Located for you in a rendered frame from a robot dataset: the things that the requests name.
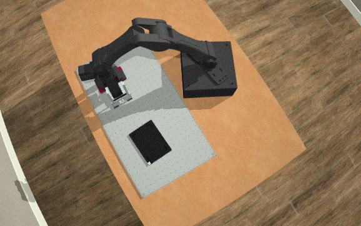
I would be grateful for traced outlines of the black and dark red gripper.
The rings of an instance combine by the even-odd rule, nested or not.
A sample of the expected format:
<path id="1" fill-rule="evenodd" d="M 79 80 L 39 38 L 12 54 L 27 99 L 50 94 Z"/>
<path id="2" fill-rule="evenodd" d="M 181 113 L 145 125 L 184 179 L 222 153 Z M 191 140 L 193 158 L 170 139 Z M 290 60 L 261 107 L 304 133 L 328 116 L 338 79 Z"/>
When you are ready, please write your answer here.
<path id="1" fill-rule="evenodd" d="M 119 67 L 114 66 L 114 67 L 112 67 L 112 69 L 115 70 L 115 72 L 116 72 L 116 74 L 117 74 L 117 76 L 119 78 L 119 81 L 117 81 L 117 83 L 119 83 L 121 81 L 123 82 L 124 80 L 127 79 L 126 75 L 124 74 L 124 72 L 123 72 L 123 70 L 122 70 L 122 68 L 120 66 Z M 96 83 L 96 86 L 99 89 L 100 93 L 105 91 L 104 90 L 105 87 L 102 84 L 102 81 L 100 80 L 99 76 L 97 76 L 96 79 L 94 79 L 94 82 Z"/>

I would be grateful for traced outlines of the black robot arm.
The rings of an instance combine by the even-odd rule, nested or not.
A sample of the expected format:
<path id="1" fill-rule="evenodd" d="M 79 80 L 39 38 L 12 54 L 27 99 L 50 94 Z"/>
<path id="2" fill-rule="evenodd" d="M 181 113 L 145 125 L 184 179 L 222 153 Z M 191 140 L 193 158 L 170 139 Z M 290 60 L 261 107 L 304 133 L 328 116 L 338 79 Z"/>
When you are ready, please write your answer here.
<path id="1" fill-rule="evenodd" d="M 142 27 L 149 30 L 149 34 L 145 34 Z M 155 52 L 174 49 L 189 54 L 217 85 L 229 77 L 229 73 L 217 62 L 218 55 L 214 51 L 213 43 L 185 36 L 173 29 L 165 20 L 137 17 L 132 20 L 132 26 L 123 35 L 95 50 L 89 64 L 78 66 L 81 81 L 96 79 L 96 76 L 99 76 L 112 97 L 119 98 L 123 92 L 117 83 L 119 78 L 114 69 L 112 74 L 112 65 L 118 58 L 139 46 Z"/>

